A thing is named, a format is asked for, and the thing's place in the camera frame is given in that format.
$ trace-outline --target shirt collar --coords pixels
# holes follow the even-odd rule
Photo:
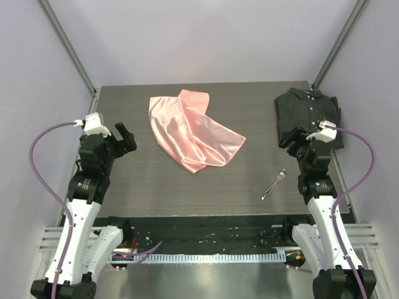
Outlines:
[[[299,98],[305,100],[308,95],[312,98],[321,98],[323,93],[320,90],[301,90],[296,88],[290,88],[289,92],[296,94]]]

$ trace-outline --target metal pole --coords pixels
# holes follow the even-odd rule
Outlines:
[[[80,62],[72,44],[70,43],[65,31],[63,30],[60,22],[58,21],[57,16],[55,15],[54,11],[52,10],[48,0],[37,0],[41,8],[43,9],[44,14],[47,16],[48,20],[50,21],[51,26],[53,27],[55,33],[57,34],[61,44],[64,46],[65,50],[67,51],[72,63],[75,65],[78,73],[82,77],[83,81],[85,82],[88,90],[90,91],[91,95],[95,96],[95,88],[93,83],[91,82],[89,76],[87,75],[85,69],[83,68],[82,63]]]
[[[327,56],[322,68],[320,69],[320,72],[317,74],[315,82],[312,84],[314,90],[318,89],[318,87],[320,86],[326,73],[330,69],[332,62],[335,60],[339,50],[341,49],[350,31],[354,27],[357,19],[360,17],[361,12],[365,9],[369,1],[370,0],[358,0],[355,7],[352,9],[352,12],[350,13],[348,19],[346,20],[345,25],[342,28],[337,40],[335,41],[334,46],[332,47],[329,55]]]

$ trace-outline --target cloth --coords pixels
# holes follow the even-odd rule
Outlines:
[[[329,98],[320,90],[300,90],[291,88],[287,93],[274,100],[277,113],[277,129],[279,142],[281,138],[296,126],[305,131],[315,133],[319,123],[328,120],[339,126],[341,109],[337,98]],[[328,142],[332,149],[344,148],[341,132],[333,141]]]
[[[195,173],[224,166],[245,137],[206,116],[209,94],[182,90],[178,97],[150,99],[150,123],[157,143],[182,167]]]

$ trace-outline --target silver fork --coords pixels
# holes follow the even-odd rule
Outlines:
[[[264,199],[266,198],[266,196],[268,196],[268,195],[270,194],[270,192],[272,192],[274,186],[275,186],[279,181],[281,181],[282,179],[284,179],[286,175],[287,175],[287,171],[286,171],[285,169],[283,169],[282,171],[280,171],[280,173],[277,175],[277,178],[276,178],[276,180],[274,181],[273,185],[270,186],[270,187],[266,190],[266,192],[263,194],[262,200],[264,200]]]

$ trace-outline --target black striped shirt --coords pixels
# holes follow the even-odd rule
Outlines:
[[[329,98],[320,90],[300,90],[291,88],[287,93],[274,100],[277,112],[277,128],[279,141],[285,133],[290,132],[296,126],[302,127],[310,133],[319,130],[319,123],[328,120],[339,126],[341,121],[341,109],[337,98]],[[329,142],[331,148],[344,147],[342,135],[337,133],[335,140]]]

